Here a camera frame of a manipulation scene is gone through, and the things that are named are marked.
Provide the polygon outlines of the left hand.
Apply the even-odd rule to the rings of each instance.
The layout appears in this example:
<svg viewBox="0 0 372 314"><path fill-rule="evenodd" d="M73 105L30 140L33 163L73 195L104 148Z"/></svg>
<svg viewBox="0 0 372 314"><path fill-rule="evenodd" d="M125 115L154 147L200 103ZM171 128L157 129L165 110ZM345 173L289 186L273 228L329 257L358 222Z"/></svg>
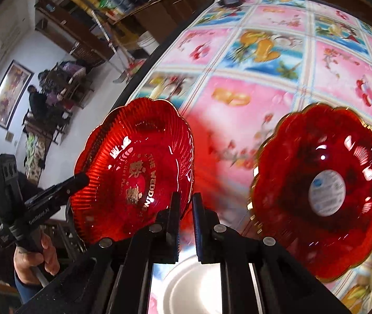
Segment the left hand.
<svg viewBox="0 0 372 314"><path fill-rule="evenodd" d="M40 281L35 276L32 268L44 264L45 271L55 276L60 265L57 253L50 236L42 233L41 252L26 252L22 247L16 247L13 257L14 269L19 280L25 285L40 285Z"/></svg>

